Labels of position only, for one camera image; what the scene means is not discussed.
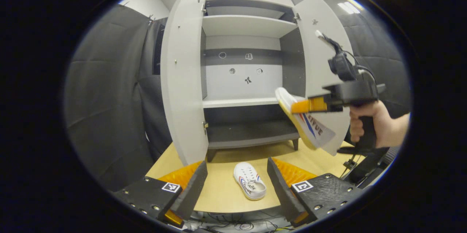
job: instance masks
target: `gray shelf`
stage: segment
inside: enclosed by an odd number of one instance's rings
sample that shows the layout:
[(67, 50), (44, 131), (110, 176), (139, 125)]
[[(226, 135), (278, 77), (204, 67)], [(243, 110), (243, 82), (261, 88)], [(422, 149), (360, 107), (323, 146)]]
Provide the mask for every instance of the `gray shelf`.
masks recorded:
[(300, 137), (290, 120), (210, 125), (207, 135), (209, 149), (251, 147)]

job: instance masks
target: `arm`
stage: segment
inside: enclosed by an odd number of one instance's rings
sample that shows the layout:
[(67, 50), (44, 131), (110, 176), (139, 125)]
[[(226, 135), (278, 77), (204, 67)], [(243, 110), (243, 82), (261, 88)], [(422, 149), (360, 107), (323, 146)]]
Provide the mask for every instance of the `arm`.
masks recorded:
[(392, 119), (381, 101), (361, 107), (350, 107), (350, 135), (353, 142), (358, 142), (365, 133), (360, 116), (373, 117), (377, 135), (377, 148), (398, 147), (402, 144), (409, 128), (409, 114)]

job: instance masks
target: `white shelf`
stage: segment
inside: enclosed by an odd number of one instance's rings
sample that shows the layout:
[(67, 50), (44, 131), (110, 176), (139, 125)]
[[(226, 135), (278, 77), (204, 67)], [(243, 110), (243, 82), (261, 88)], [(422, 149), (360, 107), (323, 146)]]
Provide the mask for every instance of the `white shelf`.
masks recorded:
[(300, 138), (287, 120), (212, 124), (207, 128), (210, 149), (242, 148)]
[[(293, 97), (295, 97), (297, 100), (304, 100), (303, 97), (299, 97), (295, 95)], [(277, 99), (275, 97), (209, 100), (209, 95), (208, 95), (203, 100), (203, 108), (251, 106), (251, 105), (274, 105), (274, 104), (278, 104)]]
[(272, 18), (247, 15), (215, 15), (203, 17), (206, 36), (248, 35), (280, 38), (297, 24)]

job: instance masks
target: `table surface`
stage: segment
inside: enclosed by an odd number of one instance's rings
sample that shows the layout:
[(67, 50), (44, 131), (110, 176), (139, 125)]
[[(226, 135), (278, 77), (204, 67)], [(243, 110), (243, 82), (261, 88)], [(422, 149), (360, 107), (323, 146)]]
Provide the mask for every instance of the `table surface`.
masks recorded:
[[(342, 175), (345, 170), (343, 163), (349, 160), (351, 155), (338, 153), (331, 156), (320, 148), (308, 148), (301, 139), (298, 141), (297, 151), (294, 151), (292, 141), (248, 148), (217, 150), (212, 162), (207, 163), (208, 176), (194, 209), (212, 213), (240, 213), (279, 206), (279, 199), (267, 175), (267, 158), (270, 156), (315, 175), (325, 173), (332, 173), (337, 177)], [(342, 146), (351, 145), (342, 142)], [(364, 158), (364, 156), (358, 156), (355, 157), (355, 160), (360, 163)], [(234, 167), (239, 162), (252, 164), (265, 183), (266, 196), (261, 200), (252, 201), (247, 199), (235, 181)], [(157, 179), (182, 167), (183, 164), (178, 158), (177, 150), (175, 150), (172, 143), (147, 172), (147, 176)]]

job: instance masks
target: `black curtain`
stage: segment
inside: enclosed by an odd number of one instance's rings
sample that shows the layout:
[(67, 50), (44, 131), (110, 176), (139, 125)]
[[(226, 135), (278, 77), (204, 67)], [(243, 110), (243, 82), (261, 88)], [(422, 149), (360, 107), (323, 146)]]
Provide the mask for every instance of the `black curtain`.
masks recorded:
[(112, 191), (142, 178), (155, 162), (138, 84), (149, 22), (128, 7), (113, 7), (90, 27), (68, 69), (70, 139), (89, 172)]

